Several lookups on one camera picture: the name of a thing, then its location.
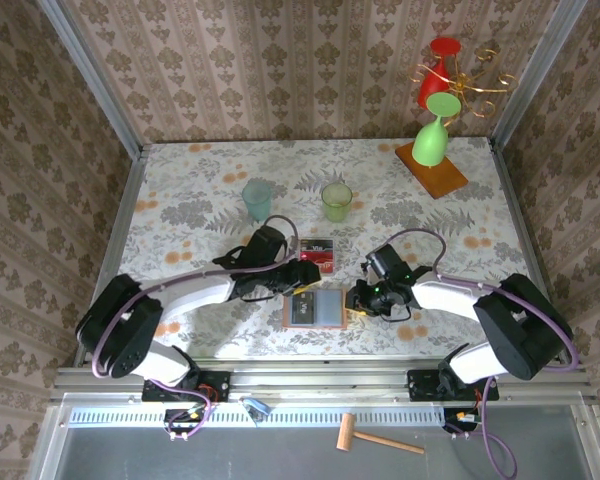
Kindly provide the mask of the aluminium profile frame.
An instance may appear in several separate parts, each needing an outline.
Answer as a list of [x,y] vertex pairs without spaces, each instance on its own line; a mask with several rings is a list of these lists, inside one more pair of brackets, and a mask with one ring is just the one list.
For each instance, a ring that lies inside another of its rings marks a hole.
[[[110,241],[104,255],[95,291],[101,293],[117,272],[123,255],[124,243],[132,220],[131,204],[138,197],[150,150],[133,139],[123,122],[119,107],[98,73],[86,44],[66,7],[60,0],[40,0],[43,12],[68,49],[72,60],[87,85],[94,89],[96,101],[103,105],[105,115],[112,120],[114,131],[121,135],[125,149],[130,152],[132,166],[125,184],[121,204],[115,218]],[[55,395],[43,426],[42,451],[34,456],[33,474],[40,480],[49,480],[59,470],[60,455],[66,449],[66,430],[70,409],[116,407],[130,411],[158,408],[156,402],[140,399],[142,382],[137,378],[96,381],[88,373],[89,354],[78,349],[74,365],[61,370],[62,379],[71,380],[70,389]],[[341,414],[346,410],[414,411],[419,403],[408,397],[405,387],[393,388],[389,379],[406,378],[412,369],[424,369],[435,364],[427,358],[376,358],[360,360],[310,358],[263,360],[209,360],[205,366],[211,371],[233,368],[239,377],[249,381],[249,388],[257,399],[289,414],[307,413],[317,409]],[[585,467],[591,480],[600,480],[600,406],[583,369],[571,372],[545,372],[532,381],[503,376],[496,381],[500,398],[496,409],[565,407],[574,425],[574,443],[578,461]]]

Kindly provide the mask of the small blue tape piece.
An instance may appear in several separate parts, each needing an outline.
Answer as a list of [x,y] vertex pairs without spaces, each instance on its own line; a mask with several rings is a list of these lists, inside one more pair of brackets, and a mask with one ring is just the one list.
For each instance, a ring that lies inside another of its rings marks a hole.
[[272,409],[268,405],[252,397],[242,398],[241,403],[249,412],[249,414],[256,414],[259,416],[268,417],[272,411]]

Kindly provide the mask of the red VIP card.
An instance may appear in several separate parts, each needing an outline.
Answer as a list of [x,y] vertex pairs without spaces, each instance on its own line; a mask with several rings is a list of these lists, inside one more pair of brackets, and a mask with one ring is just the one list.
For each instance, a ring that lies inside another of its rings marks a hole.
[[301,255],[303,260],[308,260],[316,264],[322,275],[333,275],[335,270],[335,258],[332,252],[309,251]]

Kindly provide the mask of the wooden mallet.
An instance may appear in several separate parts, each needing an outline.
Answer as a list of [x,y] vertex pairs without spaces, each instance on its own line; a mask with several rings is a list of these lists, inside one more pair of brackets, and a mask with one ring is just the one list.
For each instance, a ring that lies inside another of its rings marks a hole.
[[367,442],[387,446],[406,452],[424,455],[425,449],[422,447],[406,444],[396,440],[384,438],[378,435],[364,433],[355,429],[356,416],[352,413],[344,413],[341,418],[339,433],[336,441],[336,448],[340,451],[349,452],[354,439],[360,439]]

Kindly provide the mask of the green glass tumbler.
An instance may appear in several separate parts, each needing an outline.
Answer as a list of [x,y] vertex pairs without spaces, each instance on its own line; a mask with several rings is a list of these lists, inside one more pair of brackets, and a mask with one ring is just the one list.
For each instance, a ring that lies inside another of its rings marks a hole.
[[331,222],[340,223],[349,213],[353,193],[345,183],[331,183],[323,188],[321,200],[326,218]]

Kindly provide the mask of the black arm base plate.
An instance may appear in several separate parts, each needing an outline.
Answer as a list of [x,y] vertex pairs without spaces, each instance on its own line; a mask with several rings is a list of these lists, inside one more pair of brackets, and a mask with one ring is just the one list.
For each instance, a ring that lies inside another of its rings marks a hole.
[[[206,395],[211,402],[227,402],[229,397],[230,373],[228,371],[202,370],[197,376],[185,378],[176,389],[196,391]],[[146,380],[143,385],[144,402],[201,402],[195,395],[165,390]]]
[[484,393],[486,379],[464,387],[456,387],[450,392],[440,381],[436,369],[412,369],[406,374],[406,387],[412,402],[475,401]]

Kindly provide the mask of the red wine glass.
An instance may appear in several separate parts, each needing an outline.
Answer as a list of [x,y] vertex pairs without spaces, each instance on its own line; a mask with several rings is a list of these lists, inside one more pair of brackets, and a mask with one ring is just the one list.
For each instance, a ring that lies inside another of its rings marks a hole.
[[437,37],[431,41],[430,48],[436,58],[436,63],[432,68],[426,68],[427,73],[421,82],[418,104],[423,109],[427,109],[426,101],[430,95],[449,91],[451,77],[446,68],[445,59],[455,57],[461,50],[461,44],[457,39],[451,37]]

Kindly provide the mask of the floral print tablecloth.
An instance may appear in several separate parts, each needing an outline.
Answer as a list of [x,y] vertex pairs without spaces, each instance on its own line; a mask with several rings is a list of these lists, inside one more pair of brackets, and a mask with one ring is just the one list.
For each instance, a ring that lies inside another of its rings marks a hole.
[[[274,225],[304,238],[332,239],[335,270],[322,280],[346,290],[361,277],[365,255],[385,241],[411,266],[496,284],[528,272],[528,250],[511,215],[487,140],[454,138],[450,160],[469,180],[433,199],[395,154],[396,139],[168,144],[150,150],[120,269],[155,280],[196,270],[248,242],[256,223],[242,190],[251,179],[272,190]],[[329,221],[321,192],[345,183],[353,193],[346,219]],[[442,357],[482,342],[475,321],[417,311],[387,323],[352,315],[345,329],[283,326],[283,302],[233,301],[165,319],[155,335],[195,358],[282,359]]]

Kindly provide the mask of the green wine glass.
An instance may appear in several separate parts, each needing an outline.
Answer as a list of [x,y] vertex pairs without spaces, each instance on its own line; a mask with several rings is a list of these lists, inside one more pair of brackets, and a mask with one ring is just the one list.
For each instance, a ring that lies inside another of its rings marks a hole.
[[461,102],[451,93],[436,92],[427,97],[426,108],[435,119],[418,132],[412,156],[418,164],[434,167],[443,161],[448,144],[448,132],[444,120],[460,112]]

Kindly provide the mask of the teal glass tumbler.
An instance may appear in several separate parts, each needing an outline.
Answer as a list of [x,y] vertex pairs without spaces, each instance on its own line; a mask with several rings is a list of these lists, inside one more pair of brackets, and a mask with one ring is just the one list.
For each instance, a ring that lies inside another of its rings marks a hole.
[[254,220],[262,222],[269,217],[272,190],[268,183],[256,179],[249,180],[242,190],[242,199]]

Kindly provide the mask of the wooden base gold glass rack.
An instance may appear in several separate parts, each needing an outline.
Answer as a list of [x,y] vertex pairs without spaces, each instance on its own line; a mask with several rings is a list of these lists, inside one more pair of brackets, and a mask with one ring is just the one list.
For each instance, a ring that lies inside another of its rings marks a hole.
[[[472,108],[467,99],[469,94],[480,94],[486,97],[496,94],[505,95],[511,93],[518,86],[518,80],[508,73],[500,73],[497,76],[498,85],[496,87],[485,88],[479,86],[478,80],[486,75],[486,71],[481,70],[475,75],[463,72],[458,62],[460,51],[455,57],[447,57],[445,59],[445,65],[451,77],[447,93],[455,95],[461,102],[460,112],[450,119],[444,120],[446,128],[459,118],[464,110],[471,112],[472,115],[478,118],[486,118],[495,113],[496,106],[489,99],[484,100],[478,110]],[[411,80],[419,85],[419,92],[421,82],[427,73],[427,67],[432,68],[433,66],[427,66],[422,63],[418,64],[414,75],[411,77]],[[446,152],[443,161],[437,166],[425,167],[418,164],[412,156],[414,141],[396,148],[395,154],[432,198],[439,199],[469,183],[464,174],[448,159]]]

